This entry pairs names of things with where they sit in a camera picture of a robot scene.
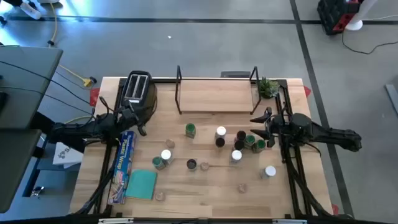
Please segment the red and black crate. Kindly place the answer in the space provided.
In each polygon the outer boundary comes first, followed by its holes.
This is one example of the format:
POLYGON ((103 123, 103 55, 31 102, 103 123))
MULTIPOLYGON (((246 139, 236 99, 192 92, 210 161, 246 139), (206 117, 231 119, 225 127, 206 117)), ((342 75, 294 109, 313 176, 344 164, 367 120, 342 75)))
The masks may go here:
POLYGON ((363 0, 319 0, 317 12, 326 35, 336 35, 344 31, 363 0))

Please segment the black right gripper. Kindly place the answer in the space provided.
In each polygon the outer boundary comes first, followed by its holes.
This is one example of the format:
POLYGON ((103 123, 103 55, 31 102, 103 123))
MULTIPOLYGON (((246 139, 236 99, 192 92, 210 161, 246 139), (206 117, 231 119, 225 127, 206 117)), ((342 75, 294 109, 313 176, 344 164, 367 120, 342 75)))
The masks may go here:
POLYGON ((267 141, 267 147, 273 147, 275 144, 275 135, 285 136, 291 135, 289 123, 285 121, 284 115, 275 114, 272 115, 272 108, 267 107, 264 114, 260 117, 253 118, 250 120, 252 123, 265 123, 267 122, 267 129, 251 129, 250 132, 260 136, 267 141))

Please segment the teal cloth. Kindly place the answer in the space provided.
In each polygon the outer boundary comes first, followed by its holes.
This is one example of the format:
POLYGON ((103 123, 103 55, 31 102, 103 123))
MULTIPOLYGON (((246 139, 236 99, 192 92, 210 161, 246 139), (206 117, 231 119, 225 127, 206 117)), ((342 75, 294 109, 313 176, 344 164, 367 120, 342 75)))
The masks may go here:
POLYGON ((151 170, 134 170, 130 176, 125 196, 129 198, 152 200, 157 173, 151 170))

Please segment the wooden shelf black metal frame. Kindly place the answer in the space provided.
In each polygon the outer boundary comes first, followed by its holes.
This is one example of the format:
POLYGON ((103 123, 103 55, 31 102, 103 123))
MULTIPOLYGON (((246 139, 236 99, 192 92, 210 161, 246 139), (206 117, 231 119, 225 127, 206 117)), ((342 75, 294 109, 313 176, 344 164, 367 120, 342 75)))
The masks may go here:
POLYGON ((258 68, 242 78, 182 77, 177 67, 175 103, 183 113, 248 113, 253 114, 262 97, 258 68))

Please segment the blue plastic wrap box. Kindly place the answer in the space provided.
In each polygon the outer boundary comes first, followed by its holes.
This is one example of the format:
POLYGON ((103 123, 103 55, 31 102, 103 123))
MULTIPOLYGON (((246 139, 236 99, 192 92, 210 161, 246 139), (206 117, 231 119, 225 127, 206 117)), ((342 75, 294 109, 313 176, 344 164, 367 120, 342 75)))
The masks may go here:
POLYGON ((137 134, 134 131, 125 131, 119 138, 120 145, 108 197, 108 203, 110 204, 124 204, 131 174, 136 137, 137 134))

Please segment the black desk beam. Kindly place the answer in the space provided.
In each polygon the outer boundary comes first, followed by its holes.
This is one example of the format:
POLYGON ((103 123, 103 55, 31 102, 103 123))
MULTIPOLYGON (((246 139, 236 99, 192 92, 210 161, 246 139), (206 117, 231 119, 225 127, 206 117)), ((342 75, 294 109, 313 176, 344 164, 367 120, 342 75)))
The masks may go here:
POLYGON ((84 153, 85 141, 80 137, 64 134, 62 131, 56 131, 60 123, 52 121, 42 113, 36 112, 32 121, 30 122, 31 129, 39 129, 47 135, 48 142, 55 144, 61 142, 66 146, 69 146, 79 152, 84 153))

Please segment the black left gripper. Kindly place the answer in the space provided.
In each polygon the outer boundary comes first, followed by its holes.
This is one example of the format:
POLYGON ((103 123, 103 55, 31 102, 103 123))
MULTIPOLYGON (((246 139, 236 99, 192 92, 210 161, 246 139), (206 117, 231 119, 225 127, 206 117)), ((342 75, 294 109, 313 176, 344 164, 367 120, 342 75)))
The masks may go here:
POLYGON ((122 106, 119 109, 121 114, 119 124, 125 128, 137 126, 137 130, 141 136, 147 136, 146 124, 140 123, 137 114, 131 106, 122 106))

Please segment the grey desk top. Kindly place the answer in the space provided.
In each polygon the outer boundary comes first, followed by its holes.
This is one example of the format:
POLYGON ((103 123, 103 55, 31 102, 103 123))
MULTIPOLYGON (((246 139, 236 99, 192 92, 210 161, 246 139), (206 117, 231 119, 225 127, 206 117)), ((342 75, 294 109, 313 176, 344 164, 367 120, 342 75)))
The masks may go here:
POLYGON ((0 128, 28 128, 50 84, 63 50, 45 47, 0 47, 0 128))
POLYGON ((0 213, 9 210, 31 157, 41 157, 39 129, 0 129, 0 213))

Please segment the white stand with round base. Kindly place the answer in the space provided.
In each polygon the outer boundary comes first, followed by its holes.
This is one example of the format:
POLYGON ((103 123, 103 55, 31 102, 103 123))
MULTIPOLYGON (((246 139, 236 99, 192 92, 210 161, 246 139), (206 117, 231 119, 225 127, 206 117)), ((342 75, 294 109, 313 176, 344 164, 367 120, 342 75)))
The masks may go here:
POLYGON ((363 0, 359 7, 359 11, 354 15, 352 20, 346 25, 346 30, 360 30, 363 26, 363 19, 366 17, 368 11, 377 3, 378 0, 363 0))

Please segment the black two-slot toaster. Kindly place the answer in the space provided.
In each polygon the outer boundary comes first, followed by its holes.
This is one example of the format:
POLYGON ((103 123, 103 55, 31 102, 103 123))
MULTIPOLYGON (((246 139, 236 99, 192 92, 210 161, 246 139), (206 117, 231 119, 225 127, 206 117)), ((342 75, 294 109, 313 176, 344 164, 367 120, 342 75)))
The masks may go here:
POLYGON ((123 88, 120 106, 129 108, 140 122, 148 122, 157 105, 157 88, 149 72, 133 70, 123 88))

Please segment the silver metal bracket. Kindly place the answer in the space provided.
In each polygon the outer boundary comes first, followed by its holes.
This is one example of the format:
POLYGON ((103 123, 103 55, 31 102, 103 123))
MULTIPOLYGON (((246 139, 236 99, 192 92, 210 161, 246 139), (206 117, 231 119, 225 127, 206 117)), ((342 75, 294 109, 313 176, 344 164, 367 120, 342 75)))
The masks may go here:
POLYGON ((132 224, 133 218, 104 218, 99 219, 98 224, 132 224))
POLYGON ((307 220, 273 219, 272 224, 308 224, 307 220))

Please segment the white power strip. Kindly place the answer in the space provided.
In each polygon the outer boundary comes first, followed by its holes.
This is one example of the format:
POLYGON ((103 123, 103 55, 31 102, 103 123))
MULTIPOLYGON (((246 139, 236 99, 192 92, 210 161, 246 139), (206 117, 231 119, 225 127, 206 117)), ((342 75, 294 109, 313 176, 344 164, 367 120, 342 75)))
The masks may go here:
POLYGON ((29 5, 26 2, 22 2, 21 5, 19 6, 22 11, 24 11, 28 16, 30 16, 31 18, 35 19, 35 20, 39 20, 42 15, 41 13, 36 10, 35 8, 33 8, 31 5, 29 5))

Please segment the small green succulent plant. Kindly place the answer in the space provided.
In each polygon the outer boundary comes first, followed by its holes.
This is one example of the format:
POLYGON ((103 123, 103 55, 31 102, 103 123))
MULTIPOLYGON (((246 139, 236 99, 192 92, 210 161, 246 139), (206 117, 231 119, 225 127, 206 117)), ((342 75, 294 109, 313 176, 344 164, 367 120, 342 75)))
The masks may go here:
POLYGON ((279 93, 279 87, 278 81, 262 77, 259 82, 259 95, 262 98, 274 98, 279 93))

